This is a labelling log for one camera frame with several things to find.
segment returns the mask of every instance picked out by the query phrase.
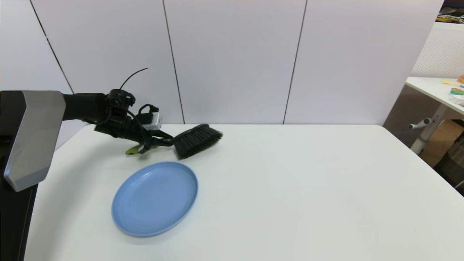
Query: black cable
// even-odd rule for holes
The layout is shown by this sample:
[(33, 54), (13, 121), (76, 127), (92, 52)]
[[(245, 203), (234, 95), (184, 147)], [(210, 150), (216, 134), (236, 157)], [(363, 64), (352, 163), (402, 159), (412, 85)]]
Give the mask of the black cable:
[(144, 146), (147, 145), (148, 141), (147, 141), (147, 136), (145, 135), (145, 128), (142, 126), (139, 119), (137, 119), (137, 117), (135, 117), (135, 115), (132, 112), (130, 112), (129, 110), (126, 110), (124, 108), (122, 108), (122, 109), (125, 110), (126, 113), (128, 113), (139, 124), (140, 132), (142, 133), (142, 139), (143, 139)]
[(110, 120), (112, 113), (113, 113), (113, 110), (110, 109), (110, 112), (108, 113), (108, 117), (106, 117), (106, 120), (104, 120), (102, 122), (93, 122), (93, 121), (89, 121), (89, 120), (84, 120), (84, 121), (89, 123), (89, 124), (95, 124), (95, 125), (105, 124)]
[(129, 76), (129, 78), (127, 78), (127, 79), (124, 81), (124, 83), (121, 85), (121, 87), (119, 87), (119, 89), (122, 89), (122, 87), (124, 86), (124, 84), (126, 84), (126, 82), (127, 82), (132, 76), (134, 76), (136, 73), (141, 72), (141, 71), (146, 70), (146, 69), (148, 69), (148, 67), (145, 68), (145, 69), (141, 69), (141, 70), (138, 70), (138, 71), (134, 72), (131, 76)]
[(151, 104), (145, 104), (144, 106), (140, 107), (139, 109), (139, 114), (142, 113), (142, 110), (147, 108), (147, 107), (150, 107), (150, 111), (149, 113), (152, 113), (152, 112), (159, 112), (160, 109), (156, 108), (155, 106), (151, 105)]

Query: yellow-green gripper finger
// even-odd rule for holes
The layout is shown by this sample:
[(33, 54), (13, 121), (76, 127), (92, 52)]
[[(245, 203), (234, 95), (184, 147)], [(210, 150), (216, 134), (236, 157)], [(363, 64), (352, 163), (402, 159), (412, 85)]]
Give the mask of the yellow-green gripper finger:
[[(138, 153), (139, 153), (139, 148), (140, 148), (140, 147), (141, 147), (141, 145), (137, 145), (137, 146), (134, 146), (134, 147), (128, 149), (128, 150), (126, 151), (126, 155), (135, 155), (135, 154), (138, 154)], [(153, 146), (150, 147), (150, 150), (156, 149), (156, 148), (158, 148), (158, 146), (153, 145)]]

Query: panel seam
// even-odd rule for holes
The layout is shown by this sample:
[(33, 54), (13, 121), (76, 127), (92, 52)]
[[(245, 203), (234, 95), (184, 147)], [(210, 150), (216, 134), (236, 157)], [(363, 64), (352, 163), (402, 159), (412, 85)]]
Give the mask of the panel seam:
[(304, 17), (306, 15), (306, 7), (307, 6), (308, 6), (308, 0), (306, 0), (306, 3), (304, 4), (303, 19), (301, 21), (301, 28), (300, 28), (300, 36), (298, 37), (298, 44), (296, 46), (295, 61), (293, 62), (293, 70), (292, 70), (291, 78), (290, 78), (289, 94), (287, 96), (287, 104), (285, 105), (284, 120), (283, 120), (282, 124), (285, 124), (285, 117), (287, 117), (287, 109), (288, 109), (288, 106), (289, 106), (290, 91), (291, 91), (291, 86), (292, 86), (292, 83), (293, 83), (293, 76), (295, 74), (296, 58), (298, 57), (298, 49), (300, 48), (301, 34), (303, 32)]
[(171, 47), (171, 56), (173, 59), (175, 82), (177, 84), (177, 92), (179, 94), (180, 111), (182, 112), (182, 121), (185, 124), (184, 109), (182, 107), (182, 99), (180, 97), (179, 80), (177, 79), (177, 70), (176, 70), (175, 61), (174, 61), (174, 51), (173, 51), (173, 45), (171, 43), (171, 33), (169, 32), (168, 15), (166, 14), (166, 5), (164, 4), (164, 0), (163, 0), (163, 9), (164, 9), (164, 19), (166, 20), (166, 28), (168, 30), (169, 46)]
[(72, 89), (71, 84), (69, 83), (68, 78), (66, 77), (66, 74), (64, 73), (63, 68), (61, 67), (61, 64), (60, 64), (59, 61), (58, 61), (58, 58), (57, 58), (57, 56), (56, 56), (56, 54), (55, 54), (55, 51), (53, 50), (53, 47), (52, 47), (52, 45), (50, 44), (50, 41), (48, 40), (48, 36), (47, 36), (47, 34), (45, 33), (44, 27), (42, 26), (42, 23), (40, 22), (39, 16), (37, 15), (37, 12), (35, 11), (34, 4), (32, 3), (32, 0), (29, 0), (29, 2), (31, 3), (32, 9), (34, 10), (34, 13), (35, 13), (35, 17), (37, 17), (37, 21), (39, 21), (40, 28), (42, 28), (42, 31), (44, 32), (45, 38), (47, 39), (47, 42), (48, 42), (48, 46), (50, 46), (50, 49), (51, 49), (51, 51), (52, 51), (52, 53), (53, 53), (53, 56), (55, 57), (56, 62), (58, 63), (58, 66), (59, 66), (59, 68), (60, 68), (60, 70), (61, 70), (61, 73), (63, 74), (64, 79), (66, 80), (66, 83), (68, 83), (68, 86), (69, 86), (69, 88), (71, 89), (71, 92), (74, 94), (75, 92), (74, 92), (74, 90)]

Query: desk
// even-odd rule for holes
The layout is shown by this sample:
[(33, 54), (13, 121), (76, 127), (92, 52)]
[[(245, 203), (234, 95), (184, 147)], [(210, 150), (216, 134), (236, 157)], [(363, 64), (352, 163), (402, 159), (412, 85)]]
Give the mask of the desk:
[(462, 118), (464, 118), (464, 107), (454, 104), (448, 99), (451, 88), (455, 86), (442, 84), (441, 81), (456, 82), (456, 79), (409, 77), (406, 81), (407, 86), (441, 103), (432, 117), (432, 123), (425, 127), (424, 131), (411, 146), (411, 150), (416, 154), (419, 154), (425, 144), (429, 142), (430, 136), (432, 136), (434, 131), (440, 126), (449, 109), (459, 113), (462, 115)]
[[(165, 125), (176, 135), (192, 125)], [(212, 125), (212, 148), (182, 160), (200, 190), (161, 235), (114, 225), (119, 186), (173, 149), (125, 156), (134, 144), (87, 126), (58, 149), (39, 185), (27, 261), (461, 261), (464, 198), (376, 125)]]

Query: desk leg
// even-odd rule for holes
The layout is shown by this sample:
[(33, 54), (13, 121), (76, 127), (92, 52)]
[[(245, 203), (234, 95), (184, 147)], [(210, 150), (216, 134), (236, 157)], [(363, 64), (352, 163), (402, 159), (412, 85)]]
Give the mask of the desk leg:
[(411, 150), (419, 155), (424, 146), (429, 142), (430, 136), (440, 126), (441, 122), (445, 118), (445, 113), (448, 110), (446, 105), (441, 104), (435, 115), (432, 117), (432, 123), (425, 127), (424, 131), (419, 135), (414, 144), (411, 146)]

